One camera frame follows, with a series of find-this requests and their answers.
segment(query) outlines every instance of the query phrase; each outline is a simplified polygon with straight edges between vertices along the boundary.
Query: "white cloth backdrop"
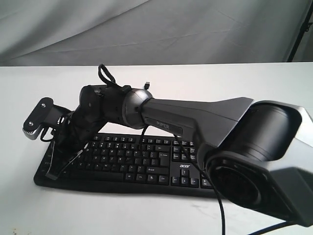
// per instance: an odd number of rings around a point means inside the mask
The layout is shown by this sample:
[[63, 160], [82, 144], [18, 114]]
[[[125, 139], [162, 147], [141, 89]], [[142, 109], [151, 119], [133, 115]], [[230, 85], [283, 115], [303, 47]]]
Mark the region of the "white cloth backdrop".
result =
[[312, 0], [0, 0], [0, 65], [286, 61]]

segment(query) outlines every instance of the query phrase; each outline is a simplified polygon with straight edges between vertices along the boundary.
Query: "spacebar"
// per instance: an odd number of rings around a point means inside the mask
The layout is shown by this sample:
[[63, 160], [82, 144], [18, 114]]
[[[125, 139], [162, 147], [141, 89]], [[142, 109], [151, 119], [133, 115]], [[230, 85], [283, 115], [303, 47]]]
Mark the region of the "spacebar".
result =
[[78, 171], [73, 171], [70, 175], [70, 178], [81, 179], [81, 180], [102, 180], [102, 181], [122, 182], [123, 173], [78, 170]]

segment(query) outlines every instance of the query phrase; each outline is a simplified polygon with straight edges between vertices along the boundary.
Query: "robotic arm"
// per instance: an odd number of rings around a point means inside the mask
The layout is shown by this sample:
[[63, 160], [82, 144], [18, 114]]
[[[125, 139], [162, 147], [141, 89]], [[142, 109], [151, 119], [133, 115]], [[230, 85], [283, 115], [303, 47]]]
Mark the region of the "robotic arm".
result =
[[75, 111], [43, 98], [25, 121], [23, 131], [32, 140], [41, 133], [46, 141], [53, 129], [47, 177], [57, 179], [107, 122], [133, 129], [151, 125], [193, 141], [200, 169], [231, 202], [313, 225], [313, 121], [304, 108], [244, 97], [161, 100], [145, 89], [118, 86], [104, 65], [99, 76], [106, 85], [83, 87]]

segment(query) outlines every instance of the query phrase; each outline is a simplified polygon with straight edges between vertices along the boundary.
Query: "black keyboard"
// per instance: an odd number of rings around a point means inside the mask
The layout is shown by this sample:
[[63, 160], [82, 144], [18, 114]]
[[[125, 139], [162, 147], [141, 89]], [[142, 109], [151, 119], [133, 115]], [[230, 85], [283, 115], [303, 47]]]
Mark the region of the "black keyboard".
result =
[[[57, 180], [45, 177], [51, 161], [50, 145], [34, 182], [87, 192], [214, 196], [208, 181], [191, 165], [174, 138], [145, 136], [142, 154], [139, 139], [139, 135], [98, 133]], [[193, 143], [182, 141], [182, 145], [196, 162]]]

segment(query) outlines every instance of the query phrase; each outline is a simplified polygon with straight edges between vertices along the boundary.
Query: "white table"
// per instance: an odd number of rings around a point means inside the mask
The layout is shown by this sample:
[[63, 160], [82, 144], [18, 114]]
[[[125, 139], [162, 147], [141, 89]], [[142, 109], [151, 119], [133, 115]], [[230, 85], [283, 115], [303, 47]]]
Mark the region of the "white table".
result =
[[[156, 98], [216, 101], [238, 96], [301, 105], [313, 115], [313, 63], [109, 67], [119, 84], [151, 82]], [[75, 109], [84, 85], [101, 84], [97, 67], [0, 67], [1, 235], [219, 235], [214, 199], [84, 193], [38, 187], [33, 175], [47, 148], [22, 124], [45, 96]], [[105, 132], [139, 134], [108, 124]], [[150, 127], [149, 135], [169, 135]], [[228, 235], [248, 234], [280, 220], [224, 201]], [[299, 226], [271, 234], [313, 234]]]

